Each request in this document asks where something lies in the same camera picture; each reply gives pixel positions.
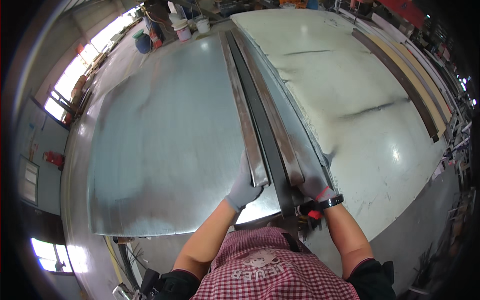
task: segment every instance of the metal frame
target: metal frame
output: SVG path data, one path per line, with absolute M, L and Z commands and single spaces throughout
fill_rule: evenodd
M 437 142 L 439 140 L 437 126 L 435 125 L 430 111 L 427 109 L 417 89 L 413 86 L 412 82 L 408 79 L 405 73 L 403 73 L 400 67 L 365 34 L 354 28 L 352 31 L 352 35 L 358 41 L 360 41 L 368 50 L 370 50 L 385 65 L 385 67 L 387 67 L 387 69 L 393 74 L 393 76 L 395 76 L 395 78 L 405 89 L 409 98 L 412 100 L 413 104 L 417 108 L 420 117 L 422 118 L 423 123 L 427 128 L 429 136 L 433 139 L 434 142 Z
M 277 147 L 277 142 L 272 133 L 270 123 L 264 106 L 260 100 L 259 93 L 253 82 L 253 78 L 248 70 L 244 57 L 235 42 L 233 34 L 228 31 L 225 33 L 228 45 L 231 50 L 232 57 L 237 66 L 239 78 L 241 80 L 243 91 L 246 96 L 247 103 L 250 107 L 257 131 L 260 136 L 260 141 L 265 153 L 265 157 L 270 169 L 272 182 L 275 186 L 275 192 L 278 198 L 278 204 L 282 212 L 283 218 L 292 217 L 295 215 L 293 199 L 291 195 L 291 187 L 288 184 L 288 179 L 283 168 L 282 158 Z
M 262 152 L 258 144 L 257 134 L 253 126 L 245 94 L 243 93 L 237 67 L 235 66 L 235 61 L 233 60 L 230 47 L 228 46 L 227 36 L 225 35 L 225 32 L 219 32 L 218 37 L 220 38 L 228 76 L 232 85 L 233 98 L 235 99 L 235 105 L 237 106 L 237 112 L 239 114 L 241 133 L 243 136 L 243 142 L 245 143 L 248 163 L 250 165 L 253 186 L 268 185 L 270 184 L 270 181 L 265 169 Z
M 236 28 L 231 30 L 233 37 L 237 43 L 237 46 L 245 60 L 248 71 L 253 79 L 257 92 L 260 96 L 260 100 L 265 109 L 268 121 L 272 128 L 273 134 L 275 136 L 278 149 L 282 155 L 283 165 L 287 171 L 288 180 L 291 186 L 297 186 L 304 183 L 302 171 L 298 163 L 297 157 L 295 156 L 295 151 L 293 150 L 292 143 L 288 136 L 285 125 L 283 124 L 282 118 L 278 113 L 278 109 L 272 99 L 272 95 L 268 91 L 268 88 L 265 84 L 265 80 L 258 69 L 258 66 L 255 64 L 253 57 L 245 45 L 242 34 Z
M 52 92 L 55 92 L 59 96 L 60 99 L 56 99 L 52 95 Z M 72 117 L 75 116 L 75 113 L 77 112 L 78 107 L 75 104 L 73 104 L 72 102 L 68 101 L 67 98 L 65 98 L 62 94 L 60 94 L 60 92 L 58 92 L 51 85 L 48 87 L 48 94 L 50 95 L 50 98 L 53 99 L 53 101 L 55 101 L 58 105 L 60 105 L 61 108 L 63 108 L 67 112 L 69 112 L 72 115 Z

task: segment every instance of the checkered shirt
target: checkered shirt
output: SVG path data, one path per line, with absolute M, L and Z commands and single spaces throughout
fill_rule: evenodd
M 360 300 L 302 243 L 292 252 L 282 233 L 273 227 L 229 233 L 191 299 Z

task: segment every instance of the gray work glove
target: gray work glove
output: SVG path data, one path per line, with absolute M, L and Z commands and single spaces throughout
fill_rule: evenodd
M 310 164 L 306 164 L 300 159 L 297 154 L 297 160 L 300 165 L 300 169 L 305 178 L 303 184 L 299 184 L 299 190 L 303 195 L 314 199 L 317 202 L 322 202 L 331 199 L 336 196 L 336 193 L 326 184 L 319 172 L 311 167 Z
M 255 200 L 262 192 L 262 187 L 252 186 L 252 176 L 245 151 L 241 154 L 240 172 L 233 183 L 230 193 L 225 196 L 225 200 L 238 213 L 245 205 Z

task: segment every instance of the black metal bar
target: black metal bar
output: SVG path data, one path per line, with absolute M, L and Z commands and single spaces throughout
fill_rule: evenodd
M 433 121 L 433 118 L 430 114 L 430 111 L 426 107 L 423 99 L 418 93 L 415 86 L 408 79 L 408 77 L 403 73 L 400 67 L 368 36 L 364 35 L 362 32 L 358 31 L 356 28 L 353 29 L 352 35 L 360 41 L 368 50 L 370 50 L 375 56 L 387 67 L 387 69 L 395 76 L 398 82 L 402 85 L 405 91 L 408 94 L 410 100 L 417 108 L 417 111 L 420 114 L 420 117 L 427 128 L 428 135 L 433 139 L 434 142 L 438 141 L 438 129 Z
M 260 140 L 265 151 L 266 160 L 268 167 L 270 168 L 270 174 L 272 182 L 275 186 L 282 216 L 283 218 L 294 216 L 295 210 L 290 184 L 287 174 L 283 168 L 281 154 L 278 150 L 278 146 L 276 144 L 272 128 L 270 127 L 265 109 L 232 33 L 228 31 L 226 32 L 226 36 L 233 59 L 237 66 L 237 71 L 240 76 L 247 103 L 250 107 L 250 112 L 252 113 L 253 120 L 257 127 L 257 131 L 260 135 Z

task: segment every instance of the red fire extinguisher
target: red fire extinguisher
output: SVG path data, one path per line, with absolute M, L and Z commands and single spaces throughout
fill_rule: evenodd
M 65 164 L 65 156 L 53 151 L 48 151 L 43 153 L 43 160 L 54 164 L 59 167 L 59 170 L 63 170 L 63 165 Z

